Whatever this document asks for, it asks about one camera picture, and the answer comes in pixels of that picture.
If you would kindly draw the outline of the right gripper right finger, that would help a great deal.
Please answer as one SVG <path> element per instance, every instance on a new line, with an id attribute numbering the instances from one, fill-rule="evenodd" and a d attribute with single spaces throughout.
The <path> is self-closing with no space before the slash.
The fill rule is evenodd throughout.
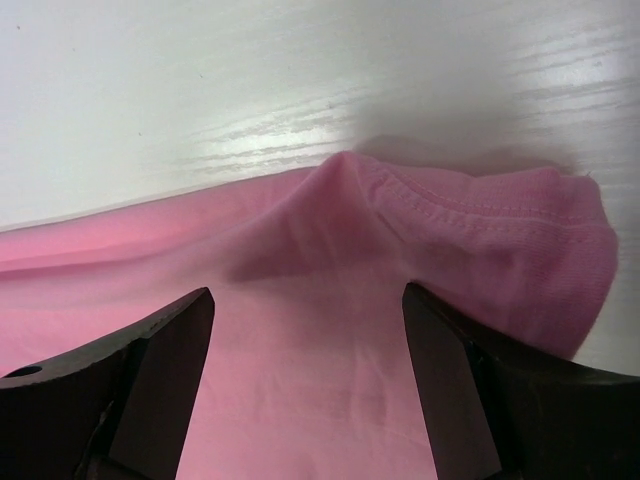
<path id="1" fill-rule="evenodd" d="M 405 332 L 441 479 L 635 479 L 639 380 L 473 321 L 417 284 Z"/>

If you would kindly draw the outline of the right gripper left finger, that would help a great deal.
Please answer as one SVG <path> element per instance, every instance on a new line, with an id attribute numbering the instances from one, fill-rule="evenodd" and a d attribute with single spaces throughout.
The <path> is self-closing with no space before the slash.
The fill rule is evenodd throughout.
<path id="1" fill-rule="evenodd" d="M 214 311 L 197 289 L 2 377 L 2 478 L 175 478 Z"/>

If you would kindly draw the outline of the pink t shirt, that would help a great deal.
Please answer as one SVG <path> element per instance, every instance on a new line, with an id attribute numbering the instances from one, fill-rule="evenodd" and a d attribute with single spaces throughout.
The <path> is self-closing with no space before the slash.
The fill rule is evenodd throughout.
<path id="1" fill-rule="evenodd" d="M 210 289 L 182 479 L 432 479 L 401 297 L 575 355 L 617 268 L 599 187 L 354 153 L 1 237 L 10 372 Z"/>

